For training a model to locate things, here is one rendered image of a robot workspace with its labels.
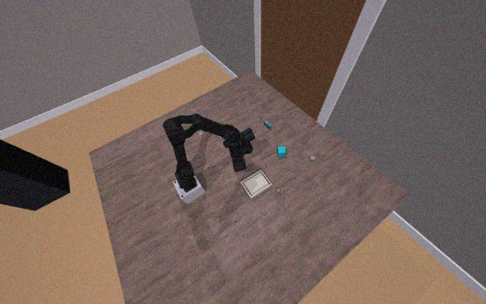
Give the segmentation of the beige open tray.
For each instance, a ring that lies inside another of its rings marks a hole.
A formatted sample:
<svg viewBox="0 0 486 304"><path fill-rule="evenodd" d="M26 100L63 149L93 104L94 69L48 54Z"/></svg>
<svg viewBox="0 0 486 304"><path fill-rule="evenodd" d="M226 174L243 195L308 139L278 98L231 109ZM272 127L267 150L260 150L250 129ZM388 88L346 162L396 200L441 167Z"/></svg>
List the beige open tray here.
<svg viewBox="0 0 486 304"><path fill-rule="evenodd" d="M241 181L241 185L248 194L250 199L255 198L262 192L272 186L270 180L265 176L262 170Z"/></svg>

